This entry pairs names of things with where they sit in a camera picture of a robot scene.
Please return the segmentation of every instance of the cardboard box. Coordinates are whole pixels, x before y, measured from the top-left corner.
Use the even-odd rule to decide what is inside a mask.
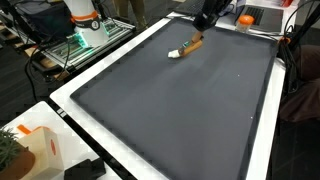
[[[54,132],[39,128],[18,139],[18,142],[29,147],[36,157],[33,168],[23,180],[49,180],[64,171],[58,138]]]

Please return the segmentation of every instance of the green leaves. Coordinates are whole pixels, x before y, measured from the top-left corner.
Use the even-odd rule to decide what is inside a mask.
[[[8,167],[20,153],[20,147],[16,139],[16,134],[12,133],[12,128],[2,127],[0,129],[0,172]]]

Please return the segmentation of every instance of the black cable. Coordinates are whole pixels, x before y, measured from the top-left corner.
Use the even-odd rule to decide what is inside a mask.
[[[101,4],[103,4],[104,2],[106,2],[106,0],[103,0],[102,2],[100,2],[100,3],[96,3],[96,5],[101,5]]]
[[[31,56],[29,57],[27,63],[26,63],[25,66],[24,66],[24,72],[25,72],[25,74],[26,74],[27,77],[28,77],[28,80],[29,80],[29,82],[30,82],[31,89],[32,89],[33,99],[34,99],[36,102],[38,102],[38,99],[37,99],[37,96],[36,96],[36,91],[35,91],[35,87],[34,87],[33,81],[32,81],[32,79],[31,79],[31,77],[30,77],[30,75],[29,75],[29,73],[28,73],[28,65],[29,65],[30,60],[32,59],[34,53],[37,51],[38,48],[39,48],[39,46],[36,47],[36,48],[33,50],[33,52],[31,53]]]
[[[315,3],[315,1],[312,2],[311,6],[310,6],[310,8],[309,8],[309,11],[308,11],[308,13],[307,13],[307,16],[306,16],[305,21],[307,21],[307,19],[309,18],[309,15],[310,15],[310,12],[311,12],[311,10],[312,10],[312,8],[313,8],[314,3]]]
[[[282,56],[283,56],[283,59],[285,60],[286,62],[286,75],[285,75],[285,86],[284,86],[284,90],[286,91],[286,93],[288,94],[290,92],[290,89],[291,89],[291,69],[292,69],[292,64],[290,62],[290,59],[288,57],[288,52],[286,51],[286,42],[283,42],[281,41],[280,43],[280,49],[281,49],[281,52],[282,52]]]
[[[293,31],[294,31],[293,25],[290,25],[290,26],[288,27],[287,32],[290,30],[290,28],[291,28],[291,32],[293,32]]]
[[[284,46],[284,48],[285,48],[286,52],[288,53],[288,58],[289,58],[289,60],[291,61],[291,63],[292,63],[294,66],[296,66],[296,62],[294,61],[294,58],[293,58],[293,55],[292,55],[292,53],[291,53],[291,50],[290,50],[289,46],[286,44],[286,45]]]
[[[108,7],[107,5],[105,5],[105,4],[102,4],[102,6],[107,9],[108,14],[109,14],[109,18],[112,20],[112,22],[114,23],[114,25],[116,25],[118,28],[123,28],[123,27],[120,27],[120,26],[113,20],[113,18],[111,17],[111,11],[110,11],[109,7]]]
[[[299,47],[299,56],[300,56],[300,73],[299,73],[299,75],[300,75],[300,79],[302,79],[302,50],[301,50],[301,43],[300,43],[300,41],[299,41],[299,43],[298,43],[298,47]]]
[[[289,49],[289,47],[287,46],[287,52],[288,52],[288,56],[289,56],[289,59],[292,60],[291,63],[292,63],[292,66],[291,66],[291,69],[289,71],[289,78],[288,78],[288,81],[290,82],[289,84],[289,88],[288,88],[288,93],[294,93],[298,90],[299,86],[298,86],[298,77],[297,77],[297,65],[296,65],[296,62],[294,61],[294,58],[292,56],[292,53]]]
[[[314,2],[314,1],[316,1],[316,0],[311,0],[311,1],[308,1],[308,2],[305,2],[305,3],[303,3],[302,5],[300,5],[291,15],[290,15],[290,17],[289,17],[289,19],[287,20],[287,22],[286,22],[286,25],[285,25],[285,27],[284,27],[284,37],[285,38],[287,38],[288,36],[288,29],[287,29],[287,26],[288,26],[288,24],[289,24],[289,21],[291,20],[291,18],[293,17],[293,15],[295,14],[295,13],[297,13],[298,12],[298,10],[299,9],[301,9],[303,6],[305,6],[306,4],[308,4],[308,3],[311,3],[311,2]]]
[[[64,73],[64,71],[66,70],[66,67],[67,67],[67,64],[68,64],[68,61],[69,61],[69,56],[70,56],[70,42],[69,42],[69,41],[67,41],[67,47],[68,47],[67,57],[66,57],[66,61],[65,61],[65,63],[64,63],[64,66],[63,66],[61,72],[59,73],[58,77],[54,78],[53,81],[50,81],[50,82],[47,82],[47,83],[43,83],[43,82],[37,80],[37,78],[36,78],[36,77],[34,76],[34,74],[32,73],[32,69],[31,69],[31,67],[32,67],[32,58],[31,58],[31,59],[30,59],[30,60],[31,60],[31,61],[30,61],[30,65],[29,65],[29,71],[30,71],[30,75],[31,75],[32,79],[33,79],[34,81],[36,81],[38,84],[42,84],[42,85],[49,85],[49,84],[52,84],[52,83],[56,82],[56,81],[61,77],[61,75]]]
[[[283,46],[283,41],[280,41],[279,42],[279,54],[280,54],[280,57],[282,57],[282,60],[284,61],[284,65],[286,66],[286,69],[288,68],[288,65],[289,63],[287,62],[287,58],[285,58],[285,54],[284,54],[284,46]]]
[[[13,17],[12,21],[13,21],[13,23],[12,23],[13,27],[16,29],[17,34],[18,34],[20,40],[23,42],[22,37],[21,37],[20,32],[19,32],[19,29],[18,29],[18,27],[16,26],[16,25],[17,25],[16,19],[15,19],[14,17]]]
[[[29,39],[30,39],[30,36],[27,37],[27,41],[26,41],[26,44],[29,43]]]

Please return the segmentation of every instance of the orange object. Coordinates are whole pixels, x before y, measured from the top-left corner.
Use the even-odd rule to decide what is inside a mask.
[[[188,47],[186,47],[183,51],[183,53],[181,54],[181,57],[186,56],[188,54],[190,54],[192,51],[197,50],[198,48],[200,48],[202,46],[202,40],[196,42],[196,43],[192,43],[190,44]]]
[[[244,24],[244,25],[252,25],[254,22],[254,18],[252,16],[249,15],[242,15],[239,17],[238,19],[240,24]]]
[[[17,127],[21,132],[23,132],[24,134],[30,134],[31,131],[29,129],[27,129],[24,125],[20,124],[18,127]]]
[[[51,150],[52,150],[53,155],[56,155],[56,153],[57,153],[56,146],[54,145],[54,142],[52,139],[50,141],[50,144],[51,144]]]
[[[28,128],[26,128],[24,125],[20,124],[19,126],[17,126],[17,129],[19,129],[22,133],[28,135],[30,133],[32,133],[33,131],[39,129],[39,128],[44,128],[50,131],[50,129],[48,127],[45,126],[38,126],[36,127],[34,130],[30,131]]]
[[[98,16],[98,12],[97,11],[93,11],[91,14],[86,15],[86,16],[74,16],[74,15],[72,15],[74,20],[80,20],[80,21],[87,20],[87,19],[94,19],[97,16]]]
[[[282,37],[281,39],[279,39],[278,44],[280,41],[285,41],[287,44],[289,44],[291,42],[291,39]]]
[[[293,0],[282,0],[282,7],[289,7],[291,5],[291,3],[293,2]]]

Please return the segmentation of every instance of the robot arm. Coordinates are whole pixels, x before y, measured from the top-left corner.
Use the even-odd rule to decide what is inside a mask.
[[[168,53],[169,58],[179,58],[188,55],[192,51],[202,46],[202,34],[205,30],[215,26],[219,13],[227,8],[232,0],[205,0],[202,11],[197,14],[193,21],[193,26],[198,30],[192,37],[177,50]]]
[[[219,13],[224,10],[232,0],[205,0],[202,11],[193,21],[193,26],[200,32],[216,25]]]
[[[108,32],[100,22],[91,0],[64,0],[64,2],[71,11],[76,24],[75,32],[81,37],[83,47],[97,47],[108,41]]]

